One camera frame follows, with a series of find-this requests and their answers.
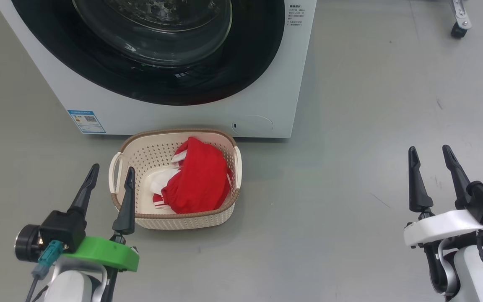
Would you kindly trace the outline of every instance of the washing machine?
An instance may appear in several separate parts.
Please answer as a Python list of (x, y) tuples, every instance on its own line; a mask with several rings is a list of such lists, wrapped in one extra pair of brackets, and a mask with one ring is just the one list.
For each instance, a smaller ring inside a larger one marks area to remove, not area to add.
[(289, 138), (316, 0), (0, 0), (86, 134)]

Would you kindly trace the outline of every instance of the metal leg with caster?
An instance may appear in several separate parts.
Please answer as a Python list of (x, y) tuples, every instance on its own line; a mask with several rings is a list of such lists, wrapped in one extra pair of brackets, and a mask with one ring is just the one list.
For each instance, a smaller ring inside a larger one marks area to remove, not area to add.
[(450, 32), (450, 35), (454, 38), (461, 39), (465, 36), (468, 29), (471, 29), (471, 20), (465, 11), (462, 0), (450, 0), (450, 7), (456, 17), (456, 23)]

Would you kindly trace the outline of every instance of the washing machine door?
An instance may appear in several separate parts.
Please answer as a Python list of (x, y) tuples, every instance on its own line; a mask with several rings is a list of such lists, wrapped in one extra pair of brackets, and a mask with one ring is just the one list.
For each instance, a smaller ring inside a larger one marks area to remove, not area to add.
[(36, 38), (108, 90), (163, 105), (252, 84), (282, 40), (284, 0), (12, 0)]

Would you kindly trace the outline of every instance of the camera lens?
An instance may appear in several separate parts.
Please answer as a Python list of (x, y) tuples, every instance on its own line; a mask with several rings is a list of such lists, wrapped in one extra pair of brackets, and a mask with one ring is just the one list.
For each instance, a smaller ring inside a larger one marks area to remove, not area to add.
[(42, 253), (39, 247), (39, 228), (38, 225), (26, 225), (16, 236), (14, 252), (18, 260), (38, 262)]

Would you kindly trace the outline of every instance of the blue and white sticker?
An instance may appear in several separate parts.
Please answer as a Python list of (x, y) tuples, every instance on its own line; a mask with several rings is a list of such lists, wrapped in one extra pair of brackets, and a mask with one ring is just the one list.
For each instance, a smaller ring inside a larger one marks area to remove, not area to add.
[(69, 110), (68, 113), (82, 133), (105, 133), (94, 112)]

